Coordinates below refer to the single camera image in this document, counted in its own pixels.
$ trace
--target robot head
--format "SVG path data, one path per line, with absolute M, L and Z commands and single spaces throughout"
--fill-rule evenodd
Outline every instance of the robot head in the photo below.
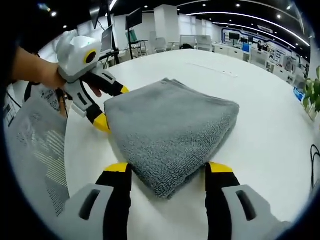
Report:
M 99 40 L 78 36 L 76 30 L 63 33 L 55 49 L 61 76 L 68 83 L 74 83 L 96 67 L 101 47 Z

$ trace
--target potted plant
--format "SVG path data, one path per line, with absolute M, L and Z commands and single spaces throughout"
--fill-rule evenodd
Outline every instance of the potted plant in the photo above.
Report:
M 302 104 L 305 111 L 309 114 L 310 118 L 314 121 L 318 112 L 320 112 L 320 66 L 316 68 L 317 79 L 306 79 L 304 91 L 304 99 Z

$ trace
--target folded towel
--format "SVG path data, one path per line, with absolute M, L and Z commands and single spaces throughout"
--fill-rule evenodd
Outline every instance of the folded towel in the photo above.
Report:
M 239 105 L 164 79 L 104 103 L 112 135 L 137 176 L 170 198 L 209 162 Z

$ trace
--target white table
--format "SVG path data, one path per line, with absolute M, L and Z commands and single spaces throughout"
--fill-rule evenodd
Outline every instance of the white table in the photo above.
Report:
M 233 168 L 239 182 L 265 198 L 280 221 L 294 221 L 300 214 L 310 191 L 314 140 L 309 117 L 290 85 L 247 62 L 193 49 L 141 57 L 109 71 L 131 91 L 169 78 L 238 103 L 237 124 L 212 161 Z M 97 98 L 86 89 L 104 109 L 110 97 Z M 120 162 L 117 151 L 111 136 L 71 110 L 65 138 L 70 196 L 95 183 L 105 167 Z M 129 239 L 207 239 L 204 184 L 199 174 L 171 200 L 163 200 L 133 175 Z

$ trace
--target black ceiling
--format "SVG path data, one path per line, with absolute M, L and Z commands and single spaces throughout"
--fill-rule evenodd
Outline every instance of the black ceiling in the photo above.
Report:
M 77 25 L 89 21 L 91 19 L 89 14 L 91 1 L 92 0 L 41 0 L 41 2 L 51 8 L 52 11 L 56 11 L 57 15 L 56 17 L 51 17 L 49 12 L 37 8 L 35 13 L 29 16 L 31 18 L 31 24 L 24 31 L 25 48 L 29 51 L 36 52 L 65 30 L 75 29 Z M 299 21 L 300 14 L 295 5 L 292 5 L 289 0 L 207 0 L 194 1 L 194 3 L 186 4 L 193 1 L 194 0 L 118 0 L 112 13 L 115 15 L 129 14 L 139 7 L 143 7 L 145 11 L 152 11 L 162 4 L 168 4 L 179 6 L 180 14 L 227 12 L 258 17 L 291 30 L 307 42 L 310 41 L 309 36 L 313 33 L 310 25 L 306 21 L 306 19 L 310 19 L 310 17 L 300 10 L 304 19 L 302 28 L 302 24 Z M 307 47 L 285 30 L 270 23 L 247 16 L 228 14 L 203 14 L 197 15 L 196 17 L 208 21 L 211 19 L 212 22 L 232 23 L 254 29 L 258 29 L 257 25 L 270 28 L 274 32 L 277 32 L 277 34 L 274 33 L 275 36 L 286 42 L 294 46 L 298 43 L 299 45 L 296 46 L 295 51 L 301 56 L 308 56 L 308 59 L 310 59 L 310 47 Z

